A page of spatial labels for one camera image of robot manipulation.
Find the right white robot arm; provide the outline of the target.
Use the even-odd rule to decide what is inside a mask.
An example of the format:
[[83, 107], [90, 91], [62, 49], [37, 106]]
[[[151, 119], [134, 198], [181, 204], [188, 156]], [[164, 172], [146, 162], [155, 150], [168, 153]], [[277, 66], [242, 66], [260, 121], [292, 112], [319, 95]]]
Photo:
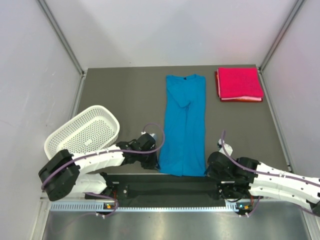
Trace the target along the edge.
[[228, 202], [272, 198], [320, 215], [320, 179], [282, 171], [249, 157], [232, 159], [223, 150], [213, 152], [205, 171], [216, 181], [219, 195]]

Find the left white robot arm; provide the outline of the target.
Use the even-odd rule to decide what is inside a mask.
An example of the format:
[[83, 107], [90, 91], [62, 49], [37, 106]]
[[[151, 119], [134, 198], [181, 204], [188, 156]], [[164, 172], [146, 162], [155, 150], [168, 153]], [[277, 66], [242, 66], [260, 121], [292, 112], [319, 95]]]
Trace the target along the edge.
[[137, 139], [89, 153], [60, 150], [38, 173], [41, 189], [52, 202], [72, 194], [109, 198], [115, 186], [107, 173], [99, 171], [136, 162], [144, 169], [158, 168], [156, 139], [156, 134], [142, 132]]

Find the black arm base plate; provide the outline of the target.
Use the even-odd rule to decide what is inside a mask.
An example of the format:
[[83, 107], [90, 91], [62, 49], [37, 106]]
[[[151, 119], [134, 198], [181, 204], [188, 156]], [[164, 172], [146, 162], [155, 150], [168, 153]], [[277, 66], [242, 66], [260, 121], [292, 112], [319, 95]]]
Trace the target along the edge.
[[120, 207], [179, 208], [223, 207], [225, 203], [248, 200], [249, 192], [214, 179], [167, 174], [102, 174], [108, 183], [105, 196]]

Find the blue t-shirt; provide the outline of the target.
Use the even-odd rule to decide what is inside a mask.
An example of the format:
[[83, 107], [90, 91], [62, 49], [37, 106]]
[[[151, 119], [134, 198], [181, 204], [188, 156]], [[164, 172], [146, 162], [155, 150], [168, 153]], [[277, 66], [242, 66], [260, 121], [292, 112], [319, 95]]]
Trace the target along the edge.
[[159, 171], [187, 177], [205, 175], [206, 78], [166, 76], [164, 145], [159, 154]]

